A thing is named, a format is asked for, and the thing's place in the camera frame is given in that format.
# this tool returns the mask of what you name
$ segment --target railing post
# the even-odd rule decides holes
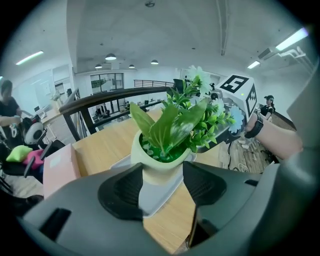
[[[76,142],[80,141],[79,133],[74,123],[72,122],[71,116],[69,114],[63,114],[63,117],[75,141]]]
[[[90,134],[95,134],[97,131],[96,131],[96,128],[94,127],[94,123],[92,122],[92,119],[91,119],[91,116],[90,116],[88,108],[87,107],[82,108],[80,110],[80,112],[81,112],[81,115],[82,115],[83,120],[85,122],[85,125],[89,130],[89,133]]]

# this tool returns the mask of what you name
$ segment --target hand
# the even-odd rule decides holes
[[[255,123],[257,120],[258,120],[257,114],[253,113],[253,115],[250,117],[249,122],[245,126],[245,131],[250,132],[255,127]]]
[[[13,116],[12,117],[12,124],[20,124],[21,123],[21,117]]]

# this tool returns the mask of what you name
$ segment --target white flower pot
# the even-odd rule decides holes
[[[139,137],[141,131],[139,130],[133,139],[131,147],[131,163],[143,164],[142,177],[143,179],[153,185],[162,185],[168,182],[172,177],[174,177],[182,162],[190,154],[191,149],[187,148],[184,153],[172,162],[159,162],[152,157],[150,157],[141,147],[139,142]]]

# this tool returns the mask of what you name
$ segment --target white flower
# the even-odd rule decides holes
[[[190,66],[188,71],[188,76],[194,80],[196,76],[199,76],[200,79],[200,98],[203,98],[203,96],[206,93],[209,93],[211,90],[211,78],[210,75],[202,70],[200,66],[196,68],[194,65]]]
[[[231,133],[236,133],[238,130],[241,129],[242,120],[245,118],[242,114],[242,111],[237,106],[232,106],[229,110],[230,117],[235,120],[235,123],[230,124],[229,131]]]
[[[216,112],[217,116],[220,116],[223,112],[225,112],[225,103],[222,98],[217,98],[212,101],[212,106],[218,105],[218,110]]]

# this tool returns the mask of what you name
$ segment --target black cap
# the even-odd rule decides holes
[[[264,96],[264,98],[267,100],[272,100],[272,101],[274,101],[274,99],[275,99],[272,95]]]

